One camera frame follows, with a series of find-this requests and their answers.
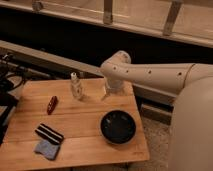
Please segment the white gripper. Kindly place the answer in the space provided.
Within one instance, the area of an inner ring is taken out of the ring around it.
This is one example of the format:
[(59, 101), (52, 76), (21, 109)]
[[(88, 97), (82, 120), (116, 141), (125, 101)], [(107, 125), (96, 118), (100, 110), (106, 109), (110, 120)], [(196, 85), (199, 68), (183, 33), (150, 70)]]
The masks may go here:
[[(70, 76), (72, 95), (77, 100), (81, 100), (83, 97), (83, 89), (80, 79), (75, 72), (72, 72)], [(124, 82), (113, 78), (107, 78), (105, 83), (105, 90), (107, 93), (122, 93), (124, 91)]]

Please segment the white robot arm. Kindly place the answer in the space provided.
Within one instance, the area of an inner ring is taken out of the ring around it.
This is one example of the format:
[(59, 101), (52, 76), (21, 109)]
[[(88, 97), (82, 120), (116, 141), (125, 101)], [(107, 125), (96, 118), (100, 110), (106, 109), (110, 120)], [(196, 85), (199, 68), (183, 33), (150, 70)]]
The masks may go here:
[(213, 171), (213, 64), (133, 64), (118, 51), (99, 71), (108, 93), (128, 81), (174, 99), (167, 171)]

